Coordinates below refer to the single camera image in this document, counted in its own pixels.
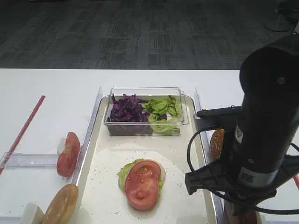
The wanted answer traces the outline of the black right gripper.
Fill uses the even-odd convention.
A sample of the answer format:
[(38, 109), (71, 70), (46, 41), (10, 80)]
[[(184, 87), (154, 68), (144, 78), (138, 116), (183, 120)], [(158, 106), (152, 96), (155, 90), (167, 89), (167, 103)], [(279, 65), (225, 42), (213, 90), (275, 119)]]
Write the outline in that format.
[[(187, 155), (187, 163), (191, 170), (191, 172), (185, 174), (185, 185), (189, 195), (192, 195), (198, 189), (207, 189), (226, 201), (258, 212), (273, 215), (297, 215), (299, 213), (298, 209), (270, 210), (255, 206), (263, 200), (274, 197), (278, 187), (299, 173), (298, 156), (286, 155), (274, 181), (265, 189), (249, 189), (234, 182), (225, 171), (222, 171), (220, 160), (211, 162), (195, 170), (192, 166), (190, 155)], [(250, 202), (246, 203), (245, 201), (230, 198), (220, 194), (220, 191), (248, 196)]]

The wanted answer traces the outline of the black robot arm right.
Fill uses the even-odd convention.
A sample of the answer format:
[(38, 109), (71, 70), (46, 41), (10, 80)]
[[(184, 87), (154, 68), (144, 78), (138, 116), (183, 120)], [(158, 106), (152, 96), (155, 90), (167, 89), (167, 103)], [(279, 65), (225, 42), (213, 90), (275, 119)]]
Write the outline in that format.
[(240, 68), (241, 106), (201, 110), (194, 115), (195, 135), (224, 130), (219, 159), (185, 175), (191, 195), (207, 189), (231, 203), (233, 215), (270, 210), (258, 204), (299, 172), (298, 156), (287, 154), (299, 127), (299, 36), (283, 37), (250, 54)]

